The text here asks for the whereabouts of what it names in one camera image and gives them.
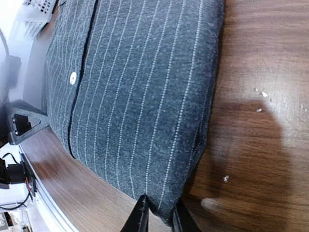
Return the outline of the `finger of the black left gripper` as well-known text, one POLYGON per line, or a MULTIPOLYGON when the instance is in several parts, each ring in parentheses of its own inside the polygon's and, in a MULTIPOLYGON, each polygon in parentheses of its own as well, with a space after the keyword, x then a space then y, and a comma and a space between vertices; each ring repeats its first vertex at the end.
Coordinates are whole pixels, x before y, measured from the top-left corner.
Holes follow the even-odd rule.
POLYGON ((18 145, 49 126, 47 113, 23 100, 6 103, 5 108, 11 145, 18 145))

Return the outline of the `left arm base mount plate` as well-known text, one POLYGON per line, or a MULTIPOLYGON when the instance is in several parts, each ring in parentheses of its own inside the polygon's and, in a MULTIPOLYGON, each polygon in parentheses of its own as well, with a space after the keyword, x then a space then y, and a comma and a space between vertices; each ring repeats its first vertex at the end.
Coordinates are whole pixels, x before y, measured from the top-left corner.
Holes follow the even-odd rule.
POLYGON ((24 154, 21 154, 21 161, 19 162, 11 153, 6 153, 0 159, 0 188, 9 189, 10 184, 26 184, 31 195, 33 197, 36 195, 36 177, 24 154), (11 156, 14 161, 13 164, 6 164, 5 158, 7 156, 11 156))

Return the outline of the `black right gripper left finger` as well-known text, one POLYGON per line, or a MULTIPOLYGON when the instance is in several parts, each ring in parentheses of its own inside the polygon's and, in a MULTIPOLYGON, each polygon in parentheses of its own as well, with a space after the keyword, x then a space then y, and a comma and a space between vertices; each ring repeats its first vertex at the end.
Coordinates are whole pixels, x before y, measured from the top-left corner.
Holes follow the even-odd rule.
POLYGON ((148 197, 141 195, 120 232, 148 232, 148 197))

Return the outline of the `black pinstriped long sleeve shirt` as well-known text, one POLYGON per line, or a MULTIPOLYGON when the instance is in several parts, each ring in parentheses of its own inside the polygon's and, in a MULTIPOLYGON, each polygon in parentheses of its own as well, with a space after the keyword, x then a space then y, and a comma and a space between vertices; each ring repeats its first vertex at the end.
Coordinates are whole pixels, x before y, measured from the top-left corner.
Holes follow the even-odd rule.
POLYGON ((222 0, 61 0, 42 108, 65 150, 168 225, 206 146, 222 0))

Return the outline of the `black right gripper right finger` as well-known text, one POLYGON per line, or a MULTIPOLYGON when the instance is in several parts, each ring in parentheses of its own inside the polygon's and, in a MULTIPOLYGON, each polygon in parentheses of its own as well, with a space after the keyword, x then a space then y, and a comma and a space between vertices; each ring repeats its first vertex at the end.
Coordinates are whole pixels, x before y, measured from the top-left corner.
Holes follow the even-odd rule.
POLYGON ((182 200, 179 200, 172 215, 173 232, 200 232, 188 209, 182 200))

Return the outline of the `white plastic laundry basket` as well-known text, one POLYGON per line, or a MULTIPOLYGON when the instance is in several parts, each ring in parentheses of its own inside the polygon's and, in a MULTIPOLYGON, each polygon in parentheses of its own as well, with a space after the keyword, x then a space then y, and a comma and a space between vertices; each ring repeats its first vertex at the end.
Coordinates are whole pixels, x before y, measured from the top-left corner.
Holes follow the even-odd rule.
POLYGON ((52 18, 57 0, 25 0, 13 23, 14 39, 34 40, 52 18))

